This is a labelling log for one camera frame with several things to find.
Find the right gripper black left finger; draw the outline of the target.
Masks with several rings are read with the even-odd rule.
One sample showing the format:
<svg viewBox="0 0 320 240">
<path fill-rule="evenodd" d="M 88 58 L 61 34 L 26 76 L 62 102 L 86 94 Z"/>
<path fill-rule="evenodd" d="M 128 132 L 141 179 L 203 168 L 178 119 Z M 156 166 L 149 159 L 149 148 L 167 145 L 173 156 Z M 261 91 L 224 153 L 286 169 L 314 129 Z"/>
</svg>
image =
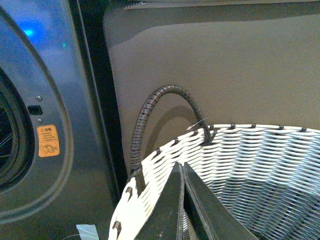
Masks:
<svg viewBox="0 0 320 240">
<path fill-rule="evenodd" d="M 183 238 L 185 180 L 176 162 L 158 201 L 136 240 L 181 240 Z"/>
</svg>

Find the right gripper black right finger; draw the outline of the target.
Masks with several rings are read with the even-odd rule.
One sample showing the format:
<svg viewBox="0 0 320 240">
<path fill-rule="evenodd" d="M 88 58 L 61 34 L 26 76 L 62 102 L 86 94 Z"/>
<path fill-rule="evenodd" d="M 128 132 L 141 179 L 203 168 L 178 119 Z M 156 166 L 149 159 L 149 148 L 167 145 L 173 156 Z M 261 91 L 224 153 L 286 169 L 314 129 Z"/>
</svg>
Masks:
<svg viewBox="0 0 320 240">
<path fill-rule="evenodd" d="M 184 210 L 199 240 L 256 240 L 185 163 Z"/>
</svg>

